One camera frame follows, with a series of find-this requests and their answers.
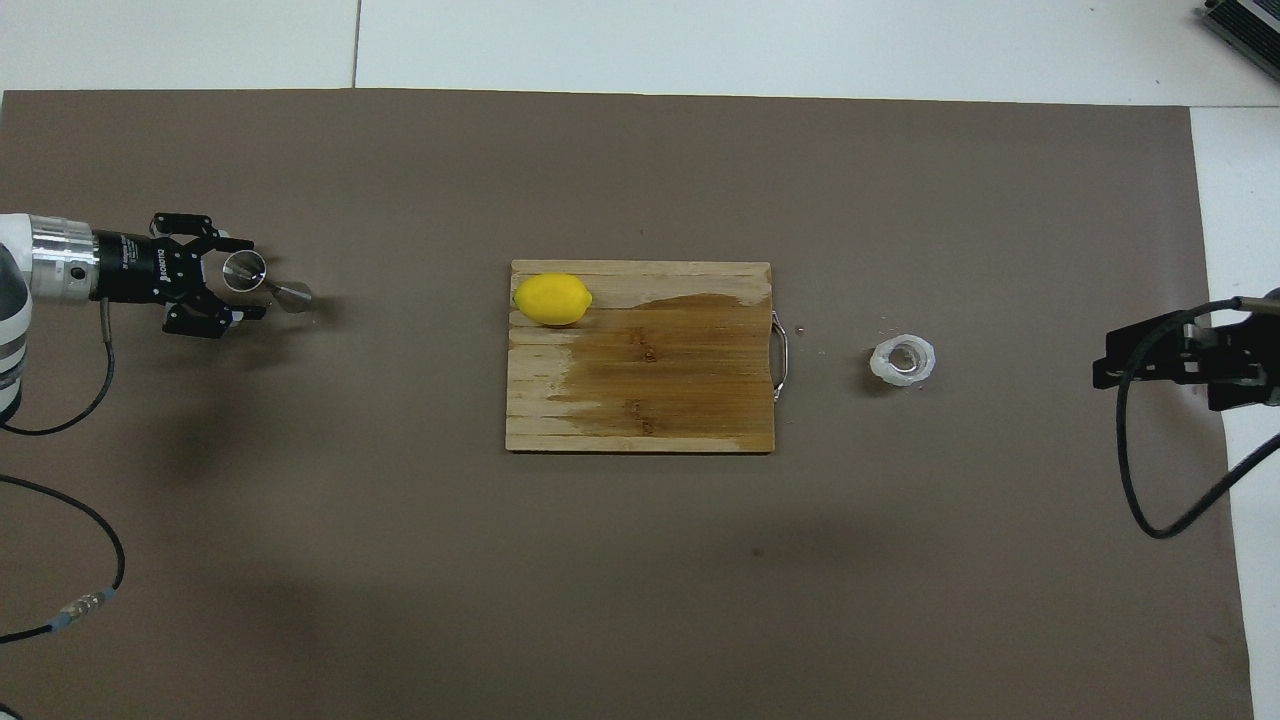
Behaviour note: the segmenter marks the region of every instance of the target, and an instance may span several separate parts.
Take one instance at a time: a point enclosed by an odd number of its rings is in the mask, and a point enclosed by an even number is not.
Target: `black bracket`
[[[174,234],[192,236],[186,243]],[[266,307],[228,305],[205,287],[201,258],[210,251],[252,250],[253,242],[223,234],[207,215],[156,213],[151,220],[159,278],[156,301],[164,302],[164,332],[192,337],[219,338],[239,320],[260,320]]]
[[[1280,291],[1267,297],[1280,297]],[[1107,354],[1093,363],[1093,387],[1117,386],[1138,343],[1175,314],[1108,332]],[[1251,314],[1216,328],[1188,323],[1156,342],[1134,379],[1207,384],[1208,407],[1215,411],[1256,402],[1280,405],[1280,316]]]

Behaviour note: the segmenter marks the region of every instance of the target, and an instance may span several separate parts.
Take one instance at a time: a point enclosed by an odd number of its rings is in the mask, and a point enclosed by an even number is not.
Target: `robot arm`
[[[174,234],[193,237],[179,243]],[[33,300],[165,306],[166,333],[219,338],[266,307],[228,305],[205,287],[204,255],[250,250],[205,215],[156,214],[151,236],[63,218],[0,215],[0,423],[17,409]]]
[[[1206,328],[1187,322],[1160,337],[1134,380],[1208,384],[1208,409],[1280,405],[1280,288],[1247,299],[1252,314],[1234,325]],[[1125,364],[1148,333],[1178,313],[1166,313],[1107,333],[1107,354],[1093,363],[1093,387],[1120,384]]]
[[[8,423],[17,410],[29,325],[31,293],[27,282],[13,254],[0,243],[0,424]]]

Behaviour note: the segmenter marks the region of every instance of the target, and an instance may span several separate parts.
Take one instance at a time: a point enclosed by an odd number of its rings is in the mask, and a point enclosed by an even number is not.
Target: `silver cylinder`
[[[223,282],[236,292],[256,290],[266,279],[266,260],[252,250],[238,250],[223,263]]]
[[[97,290],[97,241],[86,223],[31,217],[31,295],[86,302]]]

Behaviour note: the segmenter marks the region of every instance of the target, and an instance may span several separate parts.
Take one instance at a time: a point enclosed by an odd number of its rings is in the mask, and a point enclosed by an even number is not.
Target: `wet stain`
[[[586,436],[735,438],[744,452],[769,451],[769,310],[727,295],[593,309],[552,400],[590,406],[564,418]]]

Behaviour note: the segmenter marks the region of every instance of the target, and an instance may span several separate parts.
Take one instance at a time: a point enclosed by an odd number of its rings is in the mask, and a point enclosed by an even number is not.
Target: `wooden cutting board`
[[[566,328],[511,305],[507,450],[773,451],[768,263],[516,260],[511,291],[539,273],[594,302]]]

